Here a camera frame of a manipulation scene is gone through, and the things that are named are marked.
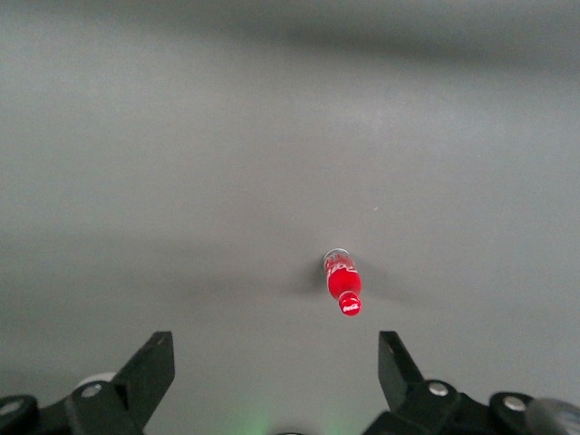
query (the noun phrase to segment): coca-cola logo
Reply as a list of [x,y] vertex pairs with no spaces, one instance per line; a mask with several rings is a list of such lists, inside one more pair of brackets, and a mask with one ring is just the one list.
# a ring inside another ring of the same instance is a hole
[[343,311],[345,313],[349,312],[349,311],[354,311],[354,310],[358,310],[359,308],[361,308],[358,304],[352,304],[352,305],[347,305],[343,307]]
[[334,272],[341,269],[346,269],[347,272],[352,272],[354,274],[358,273],[352,264],[346,265],[345,263],[339,263],[338,265],[334,265],[326,269],[326,277],[330,277],[330,275],[332,275]]

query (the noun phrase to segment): gray wall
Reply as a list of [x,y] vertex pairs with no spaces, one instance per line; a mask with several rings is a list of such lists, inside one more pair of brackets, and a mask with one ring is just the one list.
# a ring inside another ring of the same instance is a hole
[[[0,396],[48,404],[171,330],[148,433],[360,433],[386,329],[476,400],[580,402],[579,20],[3,2]],[[331,247],[362,272],[353,319]]]

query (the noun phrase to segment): screw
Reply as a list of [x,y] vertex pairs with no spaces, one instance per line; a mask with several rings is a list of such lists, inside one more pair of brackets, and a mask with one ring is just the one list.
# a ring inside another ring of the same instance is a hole
[[11,412],[18,411],[22,406],[22,401],[10,401],[0,408],[0,415],[8,415]]
[[556,419],[570,434],[580,434],[580,413],[578,409],[573,411],[560,411]]
[[526,410],[526,404],[515,396],[506,396],[504,398],[504,405],[512,411],[521,412]]
[[87,388],[85,388],[84,390],[82,390],[81,396],[84,399],[88,399],[92,396],[96,396],[100,392],[101,392],[101,385],[99,385],[98,383],[95,383],[94,385],[90,385]]
[[429,384],[429,391],[435,396],[445,397],[450,391],[441,382],[432,382]]

